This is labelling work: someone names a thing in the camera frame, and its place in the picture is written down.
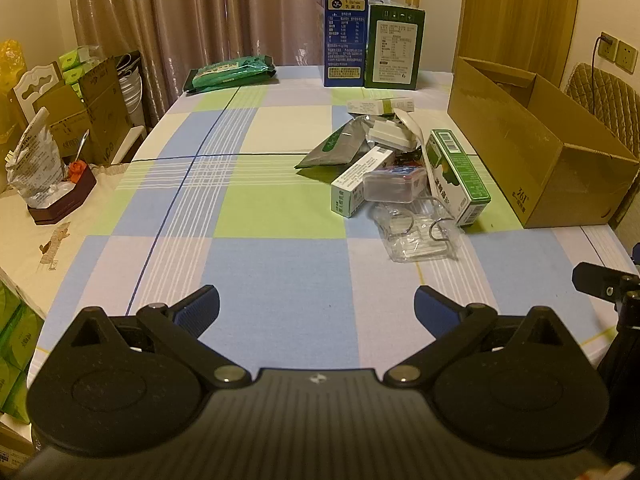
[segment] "wall socket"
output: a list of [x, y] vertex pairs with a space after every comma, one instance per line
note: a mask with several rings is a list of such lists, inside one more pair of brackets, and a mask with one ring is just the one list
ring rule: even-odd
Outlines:
[[632, 74], [636, 69], [636, 60], [638, 60], [638, 50], [624, 41], [620, 41], [616, 53], [616, 65]]
[[614, 38], [612, 35], [607, 34], [606, 32], [601, 32], [601, 36], [604, 36], [608, 40], [611, 40], [612, 43], [605, 43], [600, 40], [598, 43], [598, 56], [603, 57], [604, 59], [608, 59], [610, 62], [615, 62], [616, 60], [616, 52], [618, 50], [618, 38]]

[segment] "open cardboard box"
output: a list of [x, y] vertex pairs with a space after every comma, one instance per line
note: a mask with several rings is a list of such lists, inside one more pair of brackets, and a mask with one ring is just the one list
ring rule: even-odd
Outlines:
[[638, 173], [604, 124], [525, 70], [459, 57], [448, 111], [524, 227], [605, 224]]
[[89, 164], [110, 164], [132, 126], [122, 97], [113, 58], [100, 63], [79, 81], [84, 103], [69, 85], [54, 87], [34, 103], [49, 111], [47, 125], [60, 156], [72, 156], [85, 131], [89, 137], [81, 158]]

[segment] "plaid tablecloth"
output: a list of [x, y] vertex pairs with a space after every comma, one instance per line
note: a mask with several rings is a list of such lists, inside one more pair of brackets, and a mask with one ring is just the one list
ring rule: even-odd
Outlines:
[[422, 73], [416, 92], [329, 89], [317, 67], [283, 67], [268, 84], [180, 97], [84, 237], [30, 377], [82, 307], [134, 314], [205, 283], [222, 306], [201, 340], [254, 374], [382, 373], [433, 339], [414, 316], [420, 284], [504, 314], [551, 306], [587, 354], [601, 351], [616, 314], [575, 292], [571, 273], [581, 261], [635, 272], [608, 226], [523, 230], [474, 156], [493, 201], [463, 236], [458, 259], [396, 264], [367, 207], [351, 219], [330, 211], [322, 181], [332, 170], [309, 178], [294, 169], [350, 118], [351, 98], [412, 95], [423, 128], [454, 128], [445, 112], [451, 82], [451, 74]]

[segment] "plastic bag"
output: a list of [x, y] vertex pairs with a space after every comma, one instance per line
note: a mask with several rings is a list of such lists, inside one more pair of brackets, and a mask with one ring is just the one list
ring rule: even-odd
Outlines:
[[8, 156], [9, 184], [17, 189], [29, 207], [44, 209], [71, 191], [75, 184], [64, 182], [66, 167], [58, 145], [46, 127], [49, 111], [41, 108], [22, 134], [13, 156]]
[[22, 56], [20, 43], [15, 40], [0, 43], [0, 144], [8, 142], [20, 129], [11, 113], [7, 94], [18, 84], [26, 71], [27, 65]]
[[455, 259], [460, 229], [437, 198], [421, 196], [406, 205], [380, 202], [372, 216], [393, 261]]

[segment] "brown curtain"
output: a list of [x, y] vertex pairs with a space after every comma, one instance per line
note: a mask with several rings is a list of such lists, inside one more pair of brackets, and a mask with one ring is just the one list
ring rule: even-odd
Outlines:
[[316, 0], [71, 0], [79, 44], [105, 56], [139, 50], [143, 105], [156, 124], [191, 68], [269, 54], [276, 64], [318, 64]]

